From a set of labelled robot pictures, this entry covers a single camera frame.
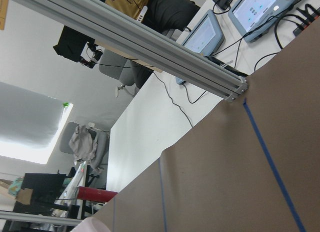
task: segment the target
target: black pants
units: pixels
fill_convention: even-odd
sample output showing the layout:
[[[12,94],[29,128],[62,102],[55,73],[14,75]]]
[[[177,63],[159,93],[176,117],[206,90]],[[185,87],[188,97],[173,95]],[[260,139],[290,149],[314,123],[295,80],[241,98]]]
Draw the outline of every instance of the black pants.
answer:
[[[143,24],[160,33],[168,29],[183,31],[200,9],[189,0],[149,0],[147,7]]]

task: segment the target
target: desk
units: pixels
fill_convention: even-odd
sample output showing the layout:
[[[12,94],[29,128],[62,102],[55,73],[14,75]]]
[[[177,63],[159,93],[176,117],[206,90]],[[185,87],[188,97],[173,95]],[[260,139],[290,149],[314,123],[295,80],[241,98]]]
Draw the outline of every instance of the desk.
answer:
[[[304,0],[302,4],[305,3],[310,3],[316,8],[320,6],[320,0]],[[189,27],[192,29],[213,5],[212,0],[206,0]],[[218,15],[217,19],[226,39],[219,49],[221,50],[241,36],[227,14]],[[296,26],[291,23],[280,24],[278,34],[283,45],[294,38],[292,31],[295,28]],[[270,32],[257,42],[249,44],[242,42],[236,67],[238,70],[251,74],[255,63],[262,56],[280,50],[272,31],[271,28]],[[181,43],[187,35],[187,32],[184,32],[177,42]],[[228,62],[235,59],[236,52],[237,46],[233,46],[217,55],[217,58]],[[259,65],[262,66],[270,58],[264,59]],[[166,72],[157,75],[166,83],[173,100],[183,108],[193,125],[201,121],[221,100],[216,95],[205,93],[197,103],[190,104],[185,88],[176,84],[174,76]],[[192,101],[203,92],[191,84],[186,86]],[[152,75],[111,129],[107,190],[122,190],[157,160],[164,149],[175,144],[190,129],[191,126],[179,108],[171,103],[163,84]]]

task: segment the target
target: red cylinder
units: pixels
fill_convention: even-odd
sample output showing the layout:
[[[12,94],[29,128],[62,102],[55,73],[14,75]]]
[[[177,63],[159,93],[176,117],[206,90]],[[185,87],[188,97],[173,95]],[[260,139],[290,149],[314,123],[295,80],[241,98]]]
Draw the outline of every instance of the red cylinder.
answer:
[[[116,196],[116,194],[117,192],[113,191],[79,186],[78,195],[76,198],[96,202],[109,202],[113,197]]]

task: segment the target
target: black power adapter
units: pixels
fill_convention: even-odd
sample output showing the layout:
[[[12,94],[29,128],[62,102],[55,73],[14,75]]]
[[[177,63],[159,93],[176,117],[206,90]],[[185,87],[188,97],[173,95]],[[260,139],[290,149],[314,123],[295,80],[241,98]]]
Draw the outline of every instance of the black power adapter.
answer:
[[[215,5],[220,7],[223,11],[230,7],[233,0],[212,0]]]

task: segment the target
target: yellow shirt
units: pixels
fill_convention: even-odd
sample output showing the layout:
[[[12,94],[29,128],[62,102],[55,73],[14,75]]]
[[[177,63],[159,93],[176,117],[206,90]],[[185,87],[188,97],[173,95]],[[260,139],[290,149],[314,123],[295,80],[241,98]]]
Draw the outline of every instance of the yellow shirt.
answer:
[[[148,1],[149,0],[105,0],[105,3],[136,20],[141,9],[148,4]]]

